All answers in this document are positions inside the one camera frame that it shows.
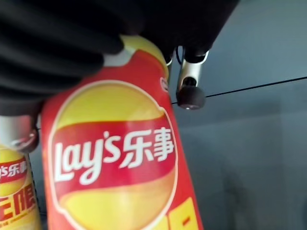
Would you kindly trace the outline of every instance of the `lay's logo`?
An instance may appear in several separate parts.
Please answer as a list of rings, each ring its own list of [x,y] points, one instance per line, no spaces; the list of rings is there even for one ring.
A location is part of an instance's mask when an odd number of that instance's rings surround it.
[[[176,191],[177,148],[166,111],[118,80],[94,82],[67,99],[48,162],[54,205],[79,230],[146,228],[166,214]]]
[[[20,160],[0,163],[0,184],[24,178],[27,175],[25,157]]]

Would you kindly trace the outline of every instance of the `black rubber knob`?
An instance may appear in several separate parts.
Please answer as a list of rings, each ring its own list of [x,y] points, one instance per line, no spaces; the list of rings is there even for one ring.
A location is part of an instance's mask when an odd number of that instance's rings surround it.
[[[177,103],[183,109],[196,110],[203,108],[206,97],[202,89],[196,86],[184,86],[177,92]]]

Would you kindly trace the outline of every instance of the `lay's chip canister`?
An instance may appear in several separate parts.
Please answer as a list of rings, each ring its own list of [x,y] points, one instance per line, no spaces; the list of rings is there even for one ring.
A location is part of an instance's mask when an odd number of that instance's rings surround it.
[[[50,230],[202,230],[161,52],[140,37],[42,113]]]
[[[0,230],[41,230],[28,154],[0,146]]]

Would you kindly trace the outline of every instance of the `black wire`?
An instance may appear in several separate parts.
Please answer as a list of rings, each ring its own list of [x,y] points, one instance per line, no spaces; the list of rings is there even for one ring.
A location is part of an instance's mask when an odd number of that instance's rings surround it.
[[[179,47],[177,46],[177,48],[176,48],[176,58],[177,58],[178,63],[180,65],[182,65],[182,61],[180,60],[178,49],[179,49]]]

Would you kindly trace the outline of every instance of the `black fabric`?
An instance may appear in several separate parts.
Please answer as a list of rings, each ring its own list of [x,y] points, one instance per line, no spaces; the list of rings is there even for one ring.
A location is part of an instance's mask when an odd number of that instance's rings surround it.
[[[143,36],[164,52],[184,46],[195,54],[206,53],[239,0],[139,0],[147,16]]]
[[[0,1],[0,115],[38,111],[48,97],[103,67],[139,34],[142,11],[130,0]]]
[[[203,54],[237,2],[0,0],[0,115],[33,113],[99,71],[123,49],[119,34],[142,32],[165,57],[177,46]]]

